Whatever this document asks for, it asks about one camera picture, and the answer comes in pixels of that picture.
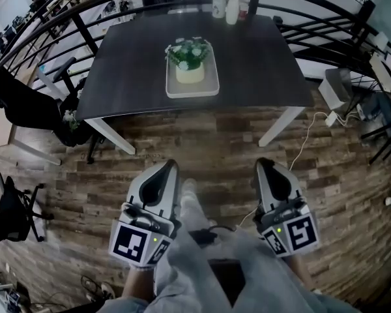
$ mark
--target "potted plant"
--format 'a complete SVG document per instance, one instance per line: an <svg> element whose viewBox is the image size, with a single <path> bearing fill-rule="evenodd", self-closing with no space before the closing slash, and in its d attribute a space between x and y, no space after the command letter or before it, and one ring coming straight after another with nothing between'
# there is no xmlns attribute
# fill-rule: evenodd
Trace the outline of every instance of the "potted plant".
<svg viewBox="0 0 391 313"><path fill-rule="evenodd" d="M167 59L175 65L178 82L196 83L204 79L204 59L210 52L210 43L201 37L177 38L175 45L169 45L165 52Z"/></svg>

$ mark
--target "white tray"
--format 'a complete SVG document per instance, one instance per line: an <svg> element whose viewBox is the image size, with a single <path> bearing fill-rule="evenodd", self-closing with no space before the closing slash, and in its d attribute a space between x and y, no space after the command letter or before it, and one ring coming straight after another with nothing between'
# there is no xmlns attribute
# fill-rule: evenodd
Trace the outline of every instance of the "white tray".
<svg viewBox="0 0 391 313"><path fill-rule="evenodd" d="M203 81L191 84L179 83L175 64L167 59L167 72L165 90L169 98L184 97L211 97L217 95L220 90L219 77L217 75L216 60L213 48L204 60L205 77Z"/></svg>

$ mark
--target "white pot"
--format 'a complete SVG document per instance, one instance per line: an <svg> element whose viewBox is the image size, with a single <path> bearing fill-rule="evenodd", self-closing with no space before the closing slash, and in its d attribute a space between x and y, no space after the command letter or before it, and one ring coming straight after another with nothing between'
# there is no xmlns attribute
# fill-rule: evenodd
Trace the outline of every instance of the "white pot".
<svg viewBox="0 0 391 313"><path fill-rule="evenodd" d="M195 70L181 70L175 66L177 80L180 83L197 83L204 80L204 64L201 63Z"/></svg>

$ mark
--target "dark wooden table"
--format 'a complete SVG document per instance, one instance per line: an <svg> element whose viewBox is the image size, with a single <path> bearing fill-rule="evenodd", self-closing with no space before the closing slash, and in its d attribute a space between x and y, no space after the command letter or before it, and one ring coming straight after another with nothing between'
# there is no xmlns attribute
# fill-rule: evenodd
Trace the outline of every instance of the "dark wooden table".
<svg viewBox="0 0 391 313"><path fill-rule="evenodd" d="M212 44L220 92L213 97L169 98L164 50L176 38L197 36ZM182 13L110 27L94 59L76 117L133 154L133 147L101 118L239 106L288 107L259 142L265 146L304 107L313 106L313 99L291 50L269 17L251 16L228 25L209 13ZM126 144L119 143L119 138Z"/></svg>

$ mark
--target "chair armrest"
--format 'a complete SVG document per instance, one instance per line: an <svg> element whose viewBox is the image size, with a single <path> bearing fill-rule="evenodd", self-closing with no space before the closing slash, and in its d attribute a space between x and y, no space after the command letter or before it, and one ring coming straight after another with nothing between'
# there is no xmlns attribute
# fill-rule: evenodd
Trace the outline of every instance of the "chair armrest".
<svg viewBox="0 0 391 313"><path fill-rule="evenodd" d="M70 58L66 63L60 67L60 69L53 75L53 82L59 80L59 78L65 73L68 72L68 69L77 61L75 57Z"/></svg>

